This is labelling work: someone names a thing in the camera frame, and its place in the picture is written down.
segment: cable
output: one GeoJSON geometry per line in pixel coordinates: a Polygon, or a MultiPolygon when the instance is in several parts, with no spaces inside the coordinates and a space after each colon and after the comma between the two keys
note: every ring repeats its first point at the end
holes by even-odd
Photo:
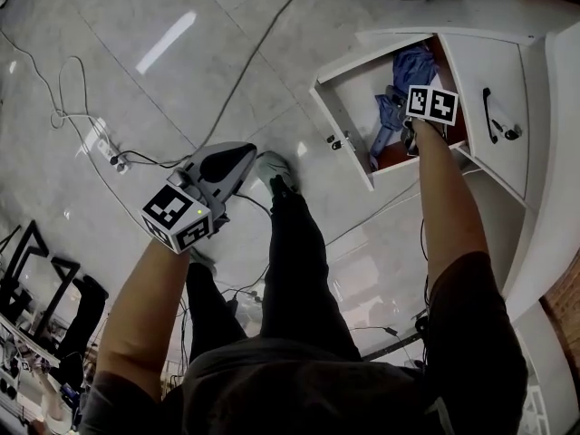
{"type": "Polygon", "coordinates": [[[79,128],[73,122],[73,118],[87,118],[87,119],[89,119],[89,122],[91,123],[91,126],[92,126],[93,130],[97,134],[97,137],[100,137],[101,135],[104,135],[106,137],[106,139],[107,139],[107,142],[109,144],[111,144],[107,132],[104,130],[104,128],[102,128],[102,130],[99,130],[97,128],[96,123],[98,123],[99,121],[97,119],[95,119],[93,116],[91,116],[90,114],[88,114],[88,112],[83,113],[83,114],[68,114],[66,112],[66,110],[64,109],[64,105],[63,105],[63,89],[62,89],[62,85],[61,85],[61,79],[62,79],[63,69],[64,69],[64,67],[66,66],[66,64],[70,60],[76,60],[79,63],[79,65],[81,66],[82,84],[83,84],[83,91],[84,91],[84,108],[85,108],[85,111],[87,111],[87,84],[86,84],[86,77],[85,77],[85,74],[84,74],[84,66],[82,64],[81,59],[78,56],[69,56],[66,59],[66,61],[64,62],[64,64],[61,66],[61,70],[58,73],[58,92],[59,92],[59,100],[61,102],[61,107],[59,108],[56,105],[56,101],[54,100],[53,91],[52,91],[50,85],[48,84],[48,81],[46,81],[46,79],[44,79],[44,77],[38,71],[38,67],[36,66],[36,61],[34,60],[33,56],[31,54],[29,54],[27,51],[25,51],[25,50],[17,47],[16,44],[13,43],[8,38],[8,36],[4,33],[4,31],[0,30],[0,34],[4,37],[4,39],[17,52],[26,55],[30,59],[30,61],[32,63],[32,66],[34,68],[34,71],[36,72],[36,75],[44,83],[44,86],[46,87],[46,90],[48,91],[48,96],[50,98],[51,104],[53,106],[53,110],[51,111],[51,115],[50,115],[51,127],[53,129],[55,129],[55,130],[59,130],[59,129],[61,129],[63,127],[65,121],[68,121],[68,122],[71,123],[71,125],[74,127],[74,130],[76,131],[77,136],[79,137],[79,140],[81,141],[82,149],[85,151],[85,155],[89,159],[89,162],[91,163],[91,165],[92,165],[94,171],[96,172],[97,176],[99,176],[99,179],[101,180],[101,182],[103,183],[103,185],[115,197],[115,199],[117,200],[117,202],[122,206],[122,208],[125,210],[125,212],[127,213],[127,215],[133,220],[133,222],[135,222],[135,224],[137,224],[141,228],[141,230],[143,230],[144,232],[146,232],[146,233],[149,234],[149,232],[147,230],[145,230],[143,228],[143,226],[139,223],[139,221],[131,214],[131,212],[127,209],[127,207],[123,204],[123,202],[119,199],[119,197],[117,197],[117,194],[113,191],[113,189],[111,188],[111,186],[107,183],[107,181],[104,179],[104,177],[102,176],[102,174],[99,172],[96,164],[94,163],[94,161],[92,159],[92,156],[91,156],[90,151],[87,149],[86,145],[84,144],[84,140],[82,138],[81,132],[79,131],[79,128]],[[55,124],[54,121],[53,121],[54,116],[56,116],[60,122],[57,122],[55,124]]]}
{"type": "Polygon", "coordinates": [[[271,217],[272,217],[272,215],[270,214],[270,211],[268,211],[268,208],[266,208],[264,205],[262,205],[262,204],[258,203],[258,202],[257,202],[257,201],[255,201],[253,198],[251,198],[251,197],[248,197],[248,196],[246,196],[246,195],[242,195],[241,193],[235,193],[234,195],[235,195],[236,197],[238,197],[238,198],[243,198],[243,199],[246,199],[246,200],[248,200],[248,201],[251,201],[251,202],[252,202],[252,203],[254,203],[254,204],[257,206],[257,207],[259,207],[260,209],[262,209],[262,210],[263,210],[263,211],[264,211],[264,212],[265,212],[265,213],[268,215],[268,217],[269,217],[269,218],[271,218],[271,217]]]}
{"type": "Polygon", "coordinates": [[[182,376],[185,374],[185,370],[188,367],[188,353],[186,351],[186,347],[185,347],[185,329],[186,329],[186,325],[188,323],[188,308],[185,305],[185,302],[183,301],[183,298],[179,299],[179,305],[181,306],[181,309],[183,310],[182,318],[181,318],[181,358],[179,359],[179,365],[178,365],[178,373],[179,376],[182,376]]]}
{"type": "Polygon", "coordinates": [[[101,333],[102,327],[104,327],[104,325],[107,323],[108,320],[109,316],[107,315],[107,318],[104,321],[102,321],[101,327],[99,327],[99,332],[97,332],[97,334],[94,336],[94,340],[92,341],[91,346],[87,350],[87,353],[84,355],[84,360],[82,361],[83,367],[87,363],[87,359],[89,359],[89,353],[91,352],[92,347],[94,346],[95,343],[97,343],[97,338],[99,338],[99,334],[101,333]]]}
{"type": "Polygon", "coordinates": [[[417,369],[419,369],[417,367],[417,365],[415,364],[415,362],[411,359],[411,357],[409,356],[409,353],[407,353],[407,348],[405,347],[404,344],[402,344],[402,340],[401,338],[399,338],[399,333],[397,331],[395,331],[394,329],[391,329],[391,327],[379,327],[379,326],[374,326],[374,325],[369,325],[368,327],[354,327],[353,329],[348,329],[349,331],[353,331],[353,330],[364,330],[364,329],[381,329],[383,330],[385,333],[387,333],[388,335],[392,335],[393,337],[395,337],[397,340],[399,340],[399,343],[402,346],[402,350],[405,352],[405,354],[407,355],[407,358],[409,358],[409,363],[411,363],[412,365],[414,365],[417,369]]]}
{"type": "Polygon", "coordinates": [[[353,230],[355,230],[356,228],[362,226],[363,224],[369,222],[371,219],[376,218],[377,216],[379,216],[380,214],[384,213],[385,211],[389,210],[389,209],[393,209],[395,207],[398,207],[399,205],[402,205],[403,203],[406,203],[407,201],[418,197],[421,193],[418,192],[415,195],[411,195],[410,197],[402,200],[402,201],[398,201],[397,203],[395,203],[392,206],[389,206],[394,200],[396,200],[398,197],[401,197],[402,195],[404,195],[407,191],[411,190],[415,184],[417,184],[419,182],[419,180],[415,180],[412,184],[410,184],[405,190],[403,190],[402,192],[398,193],[395,197],[391,198],[389,201],[387,201],[387,203],[385,203],[382,207],[380,207],[379,209],[377,209],[374,213],[372,213],[369,217],[363,219],[361,222],[359,222],[358,224],[352,226],[351,228],[349,228],[348,230],[344,231],[340,236],[334,238],[331,242],[328,242],[326,244],[326,246],[328,247],[329,245],[333,244],[336,240],[338,240],[339,238],[344,237],[346,234],[348,234],[349,232],[352,232],[353,230]]]}
{"type": "Polygon", "coordinates": [[[119,153],[118,155],[115,155],[111,158],[110,163],[115,166],[118,162],[119,162],[119,158],[121,156],[125,156],[128,154],[132,154],[132,155],[137,155],[140,158],[143,158],[144,160],[147,160],[148,162],[142,162],[142,161],[133,161],[131,159],[127,159],[128,163],[133,163],[133,164],[151,164],[151,165],[155,165],[155,166],[160,166],[164,169],[172,169],[175,168],[175,166],[177,166],[178,164],[180,164],[181,161],[183,161],[184,159],[186,159],[189,155],[184,156],[183,158],[180,159],[176,159],[174,161],[165,161],[165,162],[159,162],[156,161],[152,158],[149,158],[148,156],[143,155],[142,153],[139,153],[138,151],[135,150],[125,150],[122,151],[121,153],[119,153]]]}
{"type": "Polygon", "coordinates": [[[425,228],[425,218],[420,221],[420,250],[423,252],[425,261],[429,261],[427,253],[425,253],[425,246],[423,245],[423,229],[425,228]]]}
{"type": "Polygon", "coordinates": [[[262,37],[260,38],[260,40],[256,44],[256,47],[254,47],[254,50],[252,51],[252,53],[250,54],[250,56],[247,58],[247,61],[244,64],[244,67],[242,68],[241,73],[236,78],[236,81],[234,82],[233,87],[231,88],[228,96],[226,97],[226,100],[224,101],[224,103],[222,104],[221,108],[219,109],[219,113],[217,114],[217,117],[214,120],[214,123],[212,124],[211,129],[209,129],[209,132],[208,132],[208,135],[206,136],[206,138],[203,141],[201,141],[201,143],[199,144],[199,146],[196,148],[196,150],[193,153],[184,156],[179,161],[169,161],[169,163],[175,162],[175,164],[168,166],[166,169],[175,168],[176,166],[178,166],[180,164],[181,161],[183,161],[183,160],[189,160],[189,159],[193,158],[196,155],[196,153],[198,153],[201,149],[203,149],[208,144],[209,140],[211,139],[211,137],[213,136],[214,132],[216,131],[216,127],[218,126],[219,122],[221,121],[221,118],[224,115],[224,112],[226,111],[226,108],[229,105],[229,102],[231,101],[232,97],[234,96],[234,93],[236,93],[237,87],[242,82],[242,79],[244,78],[244,75],[246,74],[247,68],[252,63],[252,61],[254,60],[254,57],[256,56],[256,54],[258,53],[258,51],[260,50],[260,48],[262,47],[262,44],[264,43],[264,40],[270,35],[270,32],[274,28],[274,25],[277,23],[278,18],[280,17],[280,15],[285,11],[285,9],[292,2],[294,2],[294,0],[287,0],[286,3],[282,6],[282,8],[280,8],[278,10],[278,12],[275,14],[274,18],[272,19],[272,22],[266,28],[264,34],[262,35],[262,37]]]}
{"type": "MultiPolygon", "coordinates": [[[[246,63],[244,64],[244,67],[242,68],[241,73],[238,75],[236,82],[234,83],[231,91],[229,92],[229,95],[226,97],[226,100],[224,101],[222,107],[219,110],[219,113],[217,114],[216,120],[214,121],[211,129],[208,132],[208,135],[206,136],[206,138],[201,142],[201,144],[198,146],[198,148],[191,154],[184,156],[183,158],[180,158],[179,160],[170,160],[167,161],[165,163],[159,163],[157,161],[155,161],[154,159],[150,159],[148,157],[146,157],[145,155],[143,155],[142,153],[138,153],[137,151],[134,150],[125,150],[122,153],[135,153],[135,154],[139,154],[139,156],[141,156],[142,158],[144,158],[147,161],[151,161],[151,164],[158,164],[161,167],[163,167],[164,169],[171,169],[171,168],[175,168],[176,166],[178,166],[180,164],[180,162],[182,162],[183,160],[187,160],[190,158],[193,158],[193,156],[195,156],[195,154],[197,152],[199,152],[203,147],[205,147],[207,145],[207,143],[209,142],[209,140],[211,139],[211,137],[213,136],[216,127],[218,126],[219,122],[221,121],[222,116],[224,115],[224,112],[226,111],[226,107],[229,105],[229,102],[231,101],[232,97],[234,96],[234,93],[237,90],[237,87],[239,86],[239,84],[242,81],[242,78],[244,77],[244,75],[246,74],[246,71],[249,67],[249,65],[252,63],[252,61],[254,60],[257,52],[259,51],[259,49],[261,48],[262,44],[264,43],[264,40],[269,36],[270,32],[272,31],[272,28],[274,27],[274,25],[276,24],[276,22],[278,21],[278,18],[280,17],[280,15],[284,12],[284,10],[293,2],[294,0],[287,0],[286,3],[282,6],[282,8],[280,8],[278,10],[278,12],[275,14],[274,18],[272,19],[272,22],[270,23],[270,25],[266,28],[266,31],[264,32],[264,34],[262,35],[261,39],[258,41],[256,47],[254,48],[253,52],[250,54],[250,56],[247,58],[246,63]]],[[[51,100],[51,103],[53,105],[53,111],[51,112],[51,116],[50,116],[50,122],[51,122],[51,127],[53,129],[60,129],[63,127],[64,122],[66,120],[68,120],[72,126],[74,127],[74,129],[76,130],[77,135],[79,136],[79,140],[82,143],[82,147],[83,149],[86,151],[86,156],[89,159],[89,161],[92,164],[92,167],[94,168],[95,172],[97,173],[97,175],[99,176],[99,179],[101,179],[102,183],[104,184],[104,186],[110,191],[110,193],[115,197],[115,199],[117,200],[117,202],[122,206],[122,208],[125,210],[125,212],[127,213],[127,215],[133,220],[133,222],[135,222],[135,224],[137,224],[141,230],[143,230],[144,232],[146,232],[147,234],[149,234],[149,232],[147,230],[145,230],[143,228],[143,226],[138,222],[138,220],[131,214],[131,212],[127,209],[127,207],[122,203],[122,201],[119,199],[119,197],[117,197],[117,194],[112,190],[111,186],[105,181],[104,177],[102,176],[102,174],[99,172],[99,170],[97,169],[97,166],[95,165],[94,161],[92,160],[91,154],[89,152],[89,150],[87,150],[86,146],[84,145],[84,141],[82,139],[82,135],[79,131],[79,129],[77,128],[76,124],[74,124],[73,122],[73,118],[86,118],[89,120],[92,128],[94,129],[95,133],[97,134],[97,137],[100,137],[101,135],[104,135],[105,138],[107,139],[107,143],[109,144],[109,148],[111,148],[111,140],[109,138],[109,135],[107,134],[107,132],[104,130],[104,128],[102,128],[102,130],[99,130],[96,126],[96,123],[98,123],[99,121],[97,119],[95,119],[94,117],[92,117],[89,113],[88,113],[88,99],[87,99],[87,88],[86,88],[86,76],[85,76],[85,72],[84,72],[84,65],[82,64],[82,60],[77,57],[77,56],[70,56],[69,58],[66,59],[66,61],[64,62],[63,66],[61,66],[61,70],[59,71],[59,75],[58,75],[58,91],[59,91],[59,100],[61,102],[61,107],[57,107],[56,105],[56,101],[54,100],[54,95],[53,95],[53,91],[51,90],[51,87],[48,83],[48,81],[46,81],[44,79],[44,77],[40,74],[40,71],[38,70],[38,67],[36,66],[36,61],[34,60],[33,56],[26,52],[25,50],[20,49],[19,47],[16,46],[15,43],[13,43],[7,36],[6,34],[0,30],[0,34],[6,39],[6,41],[12,45],[12,47],[19,53],[22,53],[26,56],[28,56],[30,58],[30,61],[33,65],[34,71],[36,72],[37,76],[43,81],[46,90],[49,93],[49,97],[51,100]],[[62,87],[61,87],[61,76],[63,73],[63,68],[64,66],[69,62],[69,60],[76,60],[79,65],[81,66],[81,71],[82,71],[82,82],[83,82],[83,91],[84,91],[84,109],[85,109],[85,113],[84,114],[67,114],[65,109],[64,109],[64,104],[63,104],[63,91],[62,91],[62,87]],[[60,122],[54,124],[53,122],[53,117],[54,115],[57,116],[57,118],[59,119],[60,122]]]]}
{"type": "Polygon", "coordinates": [[[223,292],[221,292],[221,294],[225,294],[227,292],[235,292],[234,293],[234,299],[237,297],[237,294],[242,292],[242,290],[246,290],[247,288],[252,288],[254,285],[256,285],[260,280],[262,280],[262,277],[264,276],[264,274],[266,273],[266,271],[268,270],[268,268],[270,267],[270,263],[268,263],[266,265],[266,268],[262,271],[262,274],[260,274],[258,276],[258,278],[250,285],[246,285],[246,286],[242,286],[240,288],[228,288],[227,290],[224,290],[223,292]]]}

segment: brick wall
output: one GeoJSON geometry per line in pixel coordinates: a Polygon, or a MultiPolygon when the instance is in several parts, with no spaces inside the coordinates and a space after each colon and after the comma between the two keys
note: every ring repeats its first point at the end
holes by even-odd
{"type": "Polygon", "coordinates": [[[580,252],[541,300],[575,374],[580,394],[580,252]]]}

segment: gray sneaker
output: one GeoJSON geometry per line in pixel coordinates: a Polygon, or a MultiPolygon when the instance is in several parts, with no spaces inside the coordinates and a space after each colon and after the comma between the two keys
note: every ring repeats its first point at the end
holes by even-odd
{"type": "Polygon", "coordinates": [[[256,174],[264,182],[264,185],[273,197],[277,191],[285,184],[294,193],[298,193],[298,186],[292,177],[290,166],[287,161],[273,151],[265,151],[258,155],[256,159],[256,174]]]}
{"type": "Polygon", "coordinates": [[[189,249],[189,263],[200,263],[209,269],[211,275],[213,275],[214,278],[216,278],[216,275],[218,274],[218,270],[216,269],[216,262],[209,256],[205,256],[203,253],[197,251],[197,249],[193,246],[189,249]]]}

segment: black pants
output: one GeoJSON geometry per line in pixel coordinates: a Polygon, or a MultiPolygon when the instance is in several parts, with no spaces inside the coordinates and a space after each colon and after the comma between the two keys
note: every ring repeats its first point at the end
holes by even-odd
{"type": "MultiPolygon", "coordinates": [[[[361,355],[328,289],[326,249],[305,200],[293,192],[276,196],[272,208],[270,267],[266,273],[261,336],[308,343],[350,361],[361,355]]],[[[246,337],[209,270],[189,266],[192,361],[200,354],[246,337]]]]}
{"type": "Polygon", "coordinates": [[[54,356],[61,360],[51,375],[60,383],[68,383],[76,391],[81,389],[84,355],[92,333],[101,320],[107,293],[92,279],[74,281],[81,292],[81,302],[76,316],[66,331],[54,356]]]}

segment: tile floor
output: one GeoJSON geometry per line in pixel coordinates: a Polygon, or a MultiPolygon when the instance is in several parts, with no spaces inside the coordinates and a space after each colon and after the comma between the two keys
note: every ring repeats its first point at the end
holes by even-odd
{"type": "MultiPolygon", "coordinates": [[[[285,0],[9,0],[2,30],[30,52],[56,92],[59,70],[76,55],[86,71],[88,107],[103,118],[111,140],[160,160],[194,150],[218,114],[254,44],[285,0]],[[185,32],[148,65],[146,54],[177,21],[185,32]]],[[[397,197],[418,177],[416,167],[384,175],[370,193],[341,153],[308,88],[315,70],[356,43],[355,32],[386,12],[412,3],[397,0],[295,0],[281,16],[226,110],[212,142],[249,140],[275,150],[297,169],[303,193],[325,240],[335,240],[397,197]]],[[[67,111],[82,109],[82,78],[63,70],[67,111]]],[[[50,126],[51,104],[27,59],[0,40],[0,228],[38,222],[55,254],[81,263],[110,293],[118,294],[149,238],[125,214],[83,156],[74,130],[50,126]]],[[[90,125],[77,120],[83,135],[90,125]]],[[[134,166],[124,176],[96,148],[94,160],[131,213],[168,172],[134,166]]],[[[268,203],[252,173],[242,191],[268,203]]],[[[418,191],[409,189],[399,199],[418,191]]],[[[220,286],[247,285],[265,268],[266,215],[237,198],[232,222],[200,248],[217,260],[220,286]]],[[[382,213],[329,247],[329,283],[352,327],[389,325],[402,331],[423,307],[426,264],[419,245],[421,201],[382,213]]],[[[15,243],[5,252],[8,259],[15,243]]],[[[26,283],[39,290],[54,282],[46,266],[27,267],[26,283]]],[[[301,293],[296,293],[299,314],[301,293]]],[[[57,314],[73,317],[76,296],[57,314]]],[[[240,320],[257,330],[259,306],[240,306],[240,320]]],[[[381,330],[357,331],[365,352],[392,343],[381,330]]],[[[179,327],[169,350],[179,359],[179,327]]]]}

